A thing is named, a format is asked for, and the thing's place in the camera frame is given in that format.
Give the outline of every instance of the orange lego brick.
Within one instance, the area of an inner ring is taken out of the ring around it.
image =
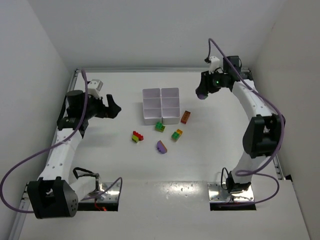
[[[191,112],[185,111],[182,118],[181,118],[181,123],[186,124],[189,117],[190,117]]]
[[[181,131],[180,129],[177,129],[176,132],[179,134],[179,135],[182,135],[183,131]]]

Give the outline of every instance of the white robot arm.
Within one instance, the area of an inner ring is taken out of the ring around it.
[[[251,73],[241,72],[238,56],[228,56],[229,61],[242,75],[245,83],[257,91]],[[228,63],[223,60],[223,71],[219,72],[220,60],[210,57],[208,71],[201,73],[201,82],[195,90],[199,99],[204,100],[208,93],[216,93],[221,88],[229,88],[238,98],[248,119],[249,125],[242,139],[243,154],[236,167],[228,174],[226,187],[228,193],[246,191],[251,185],[252,175],[238,176],[237,171],[252,172],[276,149],[280,134],[281,122],[278,115],[271,112],[256,94],[249,90],[236,76]]]
[[[79,130],[67,141],[66,139],[79,124],[84,108],[85,94],[81,90],[73,90],[66,94],[68,100],[67,116],[60,116],[57,121],[56,143],[63,142],[54,148],[43,172],[37,181],[31,181],[27,187],[27,193],[38,219],[73,217],[79,201],[87,194],[99,191],[99,174],[87,171],[77,176],[77,180],[69,184],[69,173],[76,149],[84,137],[88,127],[88,120],[97,118],[115,118],[121,111],[113,100],[112,95],[107,94],[108,107],[103,104],[100,90],[103,83],[100,80],[92,80],[88,84],[88,100],[84,120]]]

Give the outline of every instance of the green lego brick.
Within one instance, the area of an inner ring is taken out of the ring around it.
[[[139,138],[135,135],[132,135],[132,141],[134,141],[135,143],[139,142]]]
[[[180,138],[180,136],[181,136],[181,135],[175,131],[175,132],[172,134],[171,137],[172,137],[173,140],[177,141],[177,140]]]
[[[155,130],[163,133],[165,130],[165,126],[163,126],[161,122],[157,122],[155,125]]]

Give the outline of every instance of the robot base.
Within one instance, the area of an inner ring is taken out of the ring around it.
[[[254,192],[248,190],[228,193],[226,183],[208,182],[209,203],[211,211],[256,210]]]
[[[100,183],[100,189],[103,191],[107,187],[109,187],[112,184],[112,182],[103,182]],[[120,183],[115,184],[109,191],[102,194],[97,198],[96,205],[99,208],[106,208],[107,212],[117,212],[118,211],[118,199],[119,199],[119,193],[120,193]],[[99,211],[95,207],[95,200],[89,199],[89,200],[82,200],[79,202],[78,211]]]

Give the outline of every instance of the black cable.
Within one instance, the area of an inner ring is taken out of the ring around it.
[[[93,174],[93,172],[90,171],[90,170],[87,170],[87,169],[84,169],[84,168],[81,168],[81,167],[75,167],[75,168],[72,170],[72,172],[73,172],[73,175],[75,176],[76,179],[79,178],[79,175],[78,175],[78,173],[77,173],[77,170],[82,171],[82,172],[84,172],[84,173]]]
[[[209,38],[209,40],[208,40],[208,43],[209,43],[209,53],[208,53],[208,56],[205,58],[205,62],[207,63],[207,64],[209,64],[211,61],[210,61],[210,59],[209,59],[209,57],[210,57],[210,54],[211,54],[211,44],[210,44],[210,38]]]
[[[85,174],[78,176],[78,178],[81,178],[81,177],[94,177],[94,178],[96,178],[98,176],[99,176],[99,174],[97,174],[97,173],[85,173]]]
[[[224,172],[225,172],[225,171],[226,171],[226,175],[229,176],[228,170],[227,170],[225,167],[222,168],[220,184],[221,184],[221,188],[222,188],[223,190],[228,190],[228,189],[225,189],[225,188],[223,187],[223,185],[222,185],[223,177],[224,177]]]
[[[121,180],[121,183],[120,183],[118,202],[117,202],[118,205],[119,205],[119,200],[120,200],[120,194],[121,194],[121,191],[122,191],[122,178],[120,180]]]
[[[219,69],[221,69],[221,70],[223,71],[223,69],[222,69],[221,67],[218,67],[218,68],[216,68],[216,69],[213,71],[213,74],[214,74],[216,71],[218,71]]]

